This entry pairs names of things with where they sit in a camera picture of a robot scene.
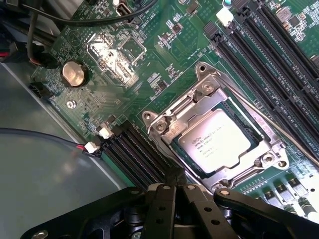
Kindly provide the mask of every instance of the motherboard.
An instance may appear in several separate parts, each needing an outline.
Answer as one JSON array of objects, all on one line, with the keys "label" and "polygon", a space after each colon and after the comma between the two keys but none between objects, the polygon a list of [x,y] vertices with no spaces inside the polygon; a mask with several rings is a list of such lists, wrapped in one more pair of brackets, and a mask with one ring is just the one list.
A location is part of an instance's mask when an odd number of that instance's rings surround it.
[{"label": "motherboard", "polygon": [[[73,19],[145,2],[84,1]],[[127,184],[178,165],[209,191],[310,218],[316,168],[222,82],[319,158],[318,25],[315,0],[159,0],[126,22],[66,27],[50,51],[60,67],[38,67],[31,82]]]}]

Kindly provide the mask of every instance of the integrated circuit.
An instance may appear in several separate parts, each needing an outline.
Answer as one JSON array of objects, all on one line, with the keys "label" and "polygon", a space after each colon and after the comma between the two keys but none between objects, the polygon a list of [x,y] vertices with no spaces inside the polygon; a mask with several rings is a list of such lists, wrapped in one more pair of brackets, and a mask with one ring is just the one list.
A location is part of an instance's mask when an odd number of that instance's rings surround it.
[{"label": "integrated circuit", "polygon": [[251,146],[241,129],[221,109],[184,132],[178,142],[205,173],[235,166],[239,163],[239,155]]},{"label": "integrated circuit", "polygon": [[296,27],[296,26],[299,25],[300,20],[299,20],[299,18],[298,18],[296,15],[294,15],[294,16],[289,20],[289,23],[290,23],[290,25],[291,25],[292,27]]},{"label": "integrated circuit", "polygon": [[175,34],[178,34],[181,30],[183,29],[182,25],[181,24],[175,24],[173,27],[172,27],[172,30]]},{"label": "integrated circuit", "polygon": [[199,7],[197,1],[193,1],[192,4],[186,9],[188,14],[193,14]]},{"label": "integrated circuit", "polygon": [[290,9],[288,7],[283,7],[279,9],[276,12],[276,16],[281,21],[284,23],[285,21],[289,20],[293,14],[291,13]]}]

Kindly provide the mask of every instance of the black cable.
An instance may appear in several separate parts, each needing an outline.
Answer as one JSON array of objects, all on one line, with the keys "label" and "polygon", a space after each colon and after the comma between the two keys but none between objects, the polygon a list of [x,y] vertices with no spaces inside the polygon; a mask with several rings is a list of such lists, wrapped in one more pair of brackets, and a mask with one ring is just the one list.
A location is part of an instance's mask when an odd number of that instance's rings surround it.
[{"label": "black cable", "polygon": [[139,16],[143,13],[145,13],[147,10],[149,10],[152,6],[154,6],[158,0],[151,0],[149,4],[141,7],[140,9],[136,10],[135,12],[132,12],[127,15],[123,16],[117,16],[117,17],[111,17],[111,18],[104,18],[104,19],[94,19],[94,20],[70,20],[70,19],[63,19],[56,16],[52,16],[46,12],[43,12],[37,8],[34,8],[32,6],[22,4],[21,6],[25,9],[28,9],[29,11],[35,12],[39,15],[42,15],[46,18],[49,18],[53,21],[60,22],[66,25],[72,25],[72,26],[95,26],[95,25],[109,25],[114,24],[117,22],[125,21],[128,19],[132,19],[136,16]]},{"label": "black cable", "polygon": [[13,135],[24,135],[29,137],[37,137],[37,138],[43,138],[47,140],[51,140],[54,142],[62,143],[71,147],[78,147],[78,146],[84,146],[83,144],[78,144],[76,142],[69,141],[64,138],[60,138],[55,135],[37,132],[37,131],[31,131],[26,129],[18,129],[18,128],[0,128],[0,134],[13,134]]},{"label": "black cable", "polygon": [[[42,0],[34,0],[34,5],[37,8],[40,8],[42,4]],[[33,12],[31,14],[31,19],[30,19],[30,27],[29,27],[29,32],[27,36],[27,43],[26,43],[26,49],[27,49],[27,54],[28,58],[30,61],[34,64],[40,65],[40,63],[34,58],[34,53],[33,53],[33,35],[34,35],[34,30],[35,30],[35,25],[38,20],[38,13]]]},{"label": "black cable", "polygon": [[[21,32],[24,35],[28,35],[29,25],[22,21],[16,19],[0,19],[0,23],[18,32]],[[43,45],[51,47],[56,40],[56,37],[36,28],[34,30],[33,39],[42,43]]]}]

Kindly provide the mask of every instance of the cable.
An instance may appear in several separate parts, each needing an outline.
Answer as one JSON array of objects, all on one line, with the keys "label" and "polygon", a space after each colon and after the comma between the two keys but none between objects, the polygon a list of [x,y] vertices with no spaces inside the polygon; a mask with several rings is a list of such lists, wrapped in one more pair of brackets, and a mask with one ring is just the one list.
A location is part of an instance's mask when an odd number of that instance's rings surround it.
[{"label": "cable", "polygon": [[[0,23],[14,30],[17,30],[18,32],[21,32],[24,35],[28,35],[29,25],[22,21],[10,18],[0,19]],[[33,39],[42,43],[43,45],[51,47],[56,40],[56,37],[36,28],[34,30]]]},{"label": "cable", "polygon": [[84,150],[83,144],[78,144],[76,142],[69,141],[64,138],[60,138],[55,135],[37,132],[37,131],[31,131],[26,129],[18,129],[18,128],[0,128],[0,134],[13,134],[13,135],[24,135],[29,137],[37,137],[37,138],[43,138],[47,140],[51,140],[54,142],[62,143],[71,147],[75,147],[81,150]]},{"label": "cable", "polygon": [[149,10],[152,6],[154,6],[156,3],[158,2],[158,0],[151,0],[149,4],[141,7],[140,9],[136,10],[135,12],[132,12],[130,14],[127,15],[123,15],[123,16],[117,16],[117,17],[111,17],[111,18],[104,18],[104,19],[93,19],[93,20],[70,20],[70,19],[63,19],[63,18],[59,18],[56,16],[52,16],[44,11],[41,11],[35,7],[26,5],[26,4],[22,4],[21,6],[29,11],[35,12],[39,15],[42,15],[46,18],[49,18],[53,21],[56,22],[60,22],[66,25],[71,25],[71,26],[95,26],[95,25],[110,25],[110,24],[114,24],[117,22],[121,22],[121,21],[125,21],[128,19],[132,19],[136,16],[139,16],[143,13],[145,13],[147,10]]},{"label": "cable", "polygon": [[[40,8],[41,7],[41,3],[42,0],[34,0],[34,5],[36,8]],[[34,54],[33,54],[33,35],[34,35],[34,30],[35,30],[35,25],[36,22],[38,20],[38,13],[33,12],[31,14],[31,19],[30,19],[30,27],[29,27],[29,32],[28,32],[28,39],[27,39],[27,43],[26,43],[26,48],[27,48],[27,54],[28,54],[28,58],[30,59],[30,61],[35,64],[35,65],[41,65],[40,62],[38,62],[35,58],[34,58]]]},{"label": "cable", "polygon": [[271,124],[276,130],[282,133],[285,137],[287,137],[306,157],[308,157],[317,167],[319,167],[319,162],[316,158],[314,158],[311,153],[309,153],[302,145],[298,143],[298,141],[293,138],[289,133],[287,133],[284,129],[282,129],[278,124],[269,119],[264,113],[262,113],[259,109],[257,109],[252,103],[250,103],[246,97],[244,97],[241,93],[239,93],[236,89],[234,89],[231,85],[225,82],[221,77],[218,79],[242,102],[244,102],[247,106],[249,106],[254,112],[259,114],[265,121]]}]

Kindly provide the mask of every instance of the black dimm slot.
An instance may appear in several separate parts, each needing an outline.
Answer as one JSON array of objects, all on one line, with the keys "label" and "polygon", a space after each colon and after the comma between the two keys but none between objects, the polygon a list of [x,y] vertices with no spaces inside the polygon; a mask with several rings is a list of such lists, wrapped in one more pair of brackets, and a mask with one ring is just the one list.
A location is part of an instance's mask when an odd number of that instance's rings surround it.
[{"label": "black dimm slot", "polygon": [[267,58],[271,60],[286,82],[292,86],[296,94],[306,103],[307,107],[311,108],[313,115],[319,119],[317,99],[313,95],[305,94],[302,91],[304,88],[303,84],[294,74],[294,71],[287,66],[286,62],[281,58],[281,55],[275,50],[275,46],[267,39],[258,26],[255,25],[252,18],[247,19],[243,24],[246,26],[245,30],[254,40],[255,44],[264,52]]},{"label": "black dimm slot", "polygon": [[130,142],[127,137],[123,137],[121,139],[119,139],[119,142],[122,142],[123,145],[127,145],[128,148],[130,149],[130,153],[132,154],[132,158],[138,162],[141,166],[141,168],[143,170],[145,170],[146,172],[148,172],[150,174],[150,176],[152,177],[152,179],[154,181],[158,181],[160,182],[161,179],[163,179],[163,177],[161,177],[158,172],[156,172],[156,169],[153,167],[154,164],[150,164],[149,161],[151,161],[149,158],[147,158],[145,155],[143,155],[143,153],[141,153],[141,151],[135,147],[134,144],[132,144],[132,142]]},{"label": "black dimm slot", "polygon": [[150,163],[164,175],[166,170],[172,167],[172,163],[162,157],[155,148],[135,129],[129,129],[126,134],[131,141],[150,159]]},{"label": "black dimm slot", "polygon": [[130,160],[127,160],[125,153],[123,153],[116,145],[111,147],[104,146],[103,150],[113,163],[125,172],[125,175],[134,183],[134,185],[145,189],[145,187],[150,184],[149,179],[143,177],[143,173],[140,173],[140,169]]},{"label": "black dimm slot", "polygon": [[277,122],[281,128],[292,135],[295,139],[298,139],[303,147],[307,148],[313,155],[316,155],[316,152],[307,143],[305,143],[302,137],[300,137],[300,134],[296,131],[296,128],[294,128],[289,122],[287,123],[288,119],[286,119],[285,115],[280,115],[276,112],[276,106],[274,106],[274,104],[270,101],[269,96],[256,83],[254,77],[248,72],[246,67],[240,62],[229,46],[225,42],[222,42],[216,46],[216,49],[232,67],[232,69],[239,75],[245,85],[247,85],[258,101],[262,104],[264,109],[271,114],[275,122]]},{"label": "black dimm slot", "polygon": [[289,95],[286,93],[285,88],[281,83],[278,84],[277,78],[270,74],[268,68],[263,64],[259,57],[251,50],[249,44],[243,39],[242,35],[238,30],[234,30],[233,34],[230,34],[230,39],[237,45],[237,47],[242,52],[243,56],[249,60],[249,63],[255,68],[258,74],[263,78],[264,82],[267,82],[271,87],[271,90],[276,94],[277,98],[285,106],[287,110],[290,110],[290,115],[293,115],[296,119],[303,119],[300,122],[303,122],[306,127],[303,127],[303,130],[312,136],[314,139],[319,138],[318,129],[313,125],[311,120],[305,115],[304,112],[300,112],[299,106],[290,107],[291,105]]},{"label": "black dimm slot", "polygon": [[290,60],[297,66],[300,72],[308,80],[313,80],[314,86],[317,86],[318,70],[308,57],[302,52],[294,40],[283,29],[276,16],[273,15],[267,6],[263,6],[256,11],[257,17],[261,20],[268,31],[273,35],[283,50],[289,56]]},{"label": "black dimm slot", "polygon": [[146,171],[145,167],[142,166],[142,164],[134,158],[134,156],[131,154],[130,149],[127,149],[121,140],[117,140],[117,144],[112,144],[110,145],[110,148],[112,150],[116,150],[119,153],[120,158],[122,159],[123,162],[126,162],[130,164],[131,167],[134,167],[135,170],[138,172],[138,175],[143,177],[145,181],[147,181],[147,184],[152,184],[155,182],[154,177]]}]

